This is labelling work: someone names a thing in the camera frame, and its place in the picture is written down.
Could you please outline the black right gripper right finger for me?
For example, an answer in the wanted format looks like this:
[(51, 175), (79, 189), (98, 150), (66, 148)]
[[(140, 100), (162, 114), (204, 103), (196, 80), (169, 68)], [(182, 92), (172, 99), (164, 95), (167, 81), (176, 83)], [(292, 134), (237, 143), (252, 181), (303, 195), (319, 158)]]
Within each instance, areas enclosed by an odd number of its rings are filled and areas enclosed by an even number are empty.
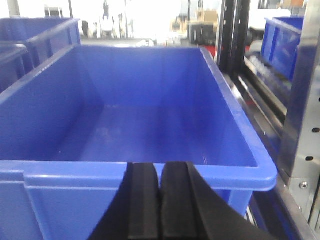
[(165, 164), (160, 191), (164, 240), (272, 240), (230, 207), (190, 162)]

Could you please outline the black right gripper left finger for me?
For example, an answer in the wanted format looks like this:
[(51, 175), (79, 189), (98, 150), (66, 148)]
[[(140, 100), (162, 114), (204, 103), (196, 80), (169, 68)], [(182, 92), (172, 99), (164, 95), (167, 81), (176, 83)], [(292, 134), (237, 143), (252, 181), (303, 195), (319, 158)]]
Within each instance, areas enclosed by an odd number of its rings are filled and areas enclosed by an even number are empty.
[(152, 163), (128, 163), (123, 181), (91, 240), (159, 240), (160, 192)]

